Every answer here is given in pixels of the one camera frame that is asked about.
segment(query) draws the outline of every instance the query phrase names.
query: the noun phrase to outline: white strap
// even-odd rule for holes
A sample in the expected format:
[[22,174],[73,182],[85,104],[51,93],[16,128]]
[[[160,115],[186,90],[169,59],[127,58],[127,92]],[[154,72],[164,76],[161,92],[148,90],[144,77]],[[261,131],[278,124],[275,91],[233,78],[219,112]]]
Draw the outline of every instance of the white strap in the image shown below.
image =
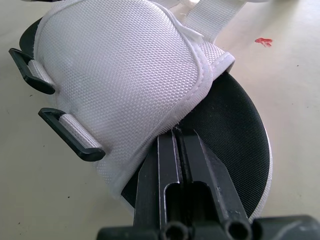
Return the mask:
[[243,7],[240,0],[200,0],[186,16],[185,26],[201,33],[213,43],[218,33]]
[[30,60],[28,63],[28,68],[31,74],[46,83],[50,84],[53,88],[56,88],[54,81],[52,81],[51,77],[47,74],[45,68],[37,61]]
[[102,145],[71,114],[63,114],[59,122],[85,148],[103,149]]
[[154,3],[160,4],[167,9],[173,8],[174,6],[178,5],[180,0],[151,0]]

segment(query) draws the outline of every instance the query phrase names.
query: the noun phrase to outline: white knee pad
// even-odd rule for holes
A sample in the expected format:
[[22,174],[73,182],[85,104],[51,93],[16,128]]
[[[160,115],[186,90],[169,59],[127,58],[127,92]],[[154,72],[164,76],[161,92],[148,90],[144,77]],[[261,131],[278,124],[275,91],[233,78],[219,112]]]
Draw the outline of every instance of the white knee pad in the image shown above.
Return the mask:
[[184,24],[167,10],[178,3],[66,0],[38,26],[30,72],[54,88],[65,129],[104,151],[94,165],[114,197],[235,60],[213,42],[244,2],[201,0]]

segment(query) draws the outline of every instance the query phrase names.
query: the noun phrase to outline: stitching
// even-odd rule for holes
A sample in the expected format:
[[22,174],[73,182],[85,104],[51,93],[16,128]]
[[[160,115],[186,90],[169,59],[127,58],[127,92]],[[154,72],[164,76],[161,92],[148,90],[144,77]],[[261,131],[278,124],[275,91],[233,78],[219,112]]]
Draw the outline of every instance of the stitching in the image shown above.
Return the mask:
[[[213,71],[219,64],[221,64],[221,62],[222,62],[226,57],[228,57],[229,55],[230,55],[230,53],[226,54],[220,61],[216,62],[215,64],[212,64],[212,65],[211,65],[211,66],[212,66],[212,71]],[[194,94],[196,94],[197,90],[198,90],[200,87],[202,87],[202,83],[203,83],[203,82],[201,82],[201,83],[199,84],[199,86],[194,90],[194,92],[187,98],[186,103],[187,103],[188,101],[190,101],[190,98],[191,98]]]

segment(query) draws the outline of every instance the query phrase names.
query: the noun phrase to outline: plastic buckle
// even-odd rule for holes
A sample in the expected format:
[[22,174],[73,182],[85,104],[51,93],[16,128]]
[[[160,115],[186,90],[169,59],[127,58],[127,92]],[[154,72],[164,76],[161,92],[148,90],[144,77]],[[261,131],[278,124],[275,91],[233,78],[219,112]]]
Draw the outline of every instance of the plastic buckle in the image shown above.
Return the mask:
[[59,122],[59,118],[66,114],[64,111],[55,108],[42,108],[38,114],[83,161],[96,162],[101,160],[106,155],[106,153],[100,148],[85,148]]
[[9,53],[27,84],[44,94],[52,95],[56,92],[49,83],[32,75],[28,67],[28,63],[33,60],[31,56],[15,48],[11,48]]

